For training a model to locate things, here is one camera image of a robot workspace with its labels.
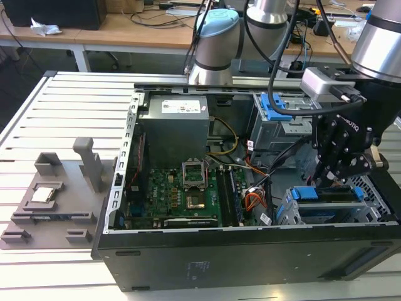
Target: white label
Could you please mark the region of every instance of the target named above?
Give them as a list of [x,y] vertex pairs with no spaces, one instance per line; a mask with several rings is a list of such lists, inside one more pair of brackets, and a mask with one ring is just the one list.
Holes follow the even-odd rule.
[[262,213],[261,215],[261,221],[266,225],[266,226],[270,226],[271,225],[271,218],[267,215],[265,215],[264,213]]
[[164,100],[162,102],[162,113],[200,113],[200,112],[201,112],[201,104],[198,100]]
[[246,144],[248,145],[248,150],[253,152],[253,141],[252,140],[248,140],[246,142]]

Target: electronic component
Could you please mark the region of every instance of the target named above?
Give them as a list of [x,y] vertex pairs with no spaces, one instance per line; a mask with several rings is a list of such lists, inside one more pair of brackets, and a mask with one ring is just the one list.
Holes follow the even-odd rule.
[[185,189],[206,188],[205,165],[197,159],[189,159],[182,163],[182,184]]
[[356,186],[317,189],[298,186],[288,189],[277,209],[277,224],[332,224],[378,221],[380,213],[367,204]]
[[152,168],[180,166],[205,157],[209,130],[207,100],[201,95],[156,95],[138,122],[147,134]]
[[205,194],[203,191],[192,189],[185,192],[185,201],[187,209],[204,209]]
[[56,189],[50,187],[38,187],[32,195],[31,202],[48,203]]
[[214,218],[171,218],[164,221],[164,228],[209,228],[218,227]]
[[216,169],[217,190],[223,226],[239,226],[236,210],[238,193],[234,194],[236,187],[232,181],[231,170]]

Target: metal slotted table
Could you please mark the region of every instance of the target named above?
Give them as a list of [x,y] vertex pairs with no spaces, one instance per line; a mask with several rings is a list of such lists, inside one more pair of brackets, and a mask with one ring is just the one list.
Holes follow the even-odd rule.
[[[33,163],[40,152],[57,152],[61,160],[80,159],[71,148],[80,135],[93,137],[93,149],[102,159],[118,154],[135,82],[185,83],[185,78],[58,72],[41,79],[0,135],[0,233],[33,179]],[[267,85],[267,80],[235,78],[234,83]],[[297,81],[286,83],[296,85]],[[380,150],[390,161],[397,184],[401,184],[400,149],[401,131],[393,125]],[[30,300],[102,296],[102,300],[115,301],[401,300],[401,255],[350,282],[122,293],[105,264],[91,259],[90,250],[0,250],[0,279],[0,300],[24,300],[26,296]]]

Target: yellow wire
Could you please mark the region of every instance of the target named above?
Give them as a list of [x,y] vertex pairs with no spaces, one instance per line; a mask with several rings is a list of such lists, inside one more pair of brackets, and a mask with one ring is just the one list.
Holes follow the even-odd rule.
[[214,119],[216,119],[216,120],[220,121],[222,124],[224,124],[224,125],[232,132],[232,134],[234,135],[234,138],[236,139],[236,141],[235,141],[234,145],[232,146],[232,148],[231,148],[230,150],[227,150],[227,151],[225,150],[224,152],[207,152],[206,154],[207,154],[207,155],[217,155],[217,156],[229,154],[229,153],[233,152],[233,151],[237,148],[237,146],[238,146],[238,137],[237,137],[237,134],[236,134],[235,131],[232,129],[232,127],[230,127],[230,126],[228,125],[228,123],[225,122],[224,120],[222,120],[221,118],[219,118],[219,117],[214,117]]
[[245,161],[245,164],[247,166],[249,166],[252,170],[254,170],[254,172],[257,172],[258,174],[261,174],[262,176],[265,176],[266,174],[263,171],[260,171],[259,169],[257,169],[256,167],[248,164],[248,162]]

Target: paper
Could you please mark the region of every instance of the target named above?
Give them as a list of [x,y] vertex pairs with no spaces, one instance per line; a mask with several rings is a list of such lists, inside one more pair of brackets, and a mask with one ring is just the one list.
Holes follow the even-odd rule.
[[62,33],[57,25],[44,25],[39,22],[36,22],[33,18],[31,18],[32,25],[31,29],[34,33],[39,34],[41,36],[46,36],[47,34],[58,34]]

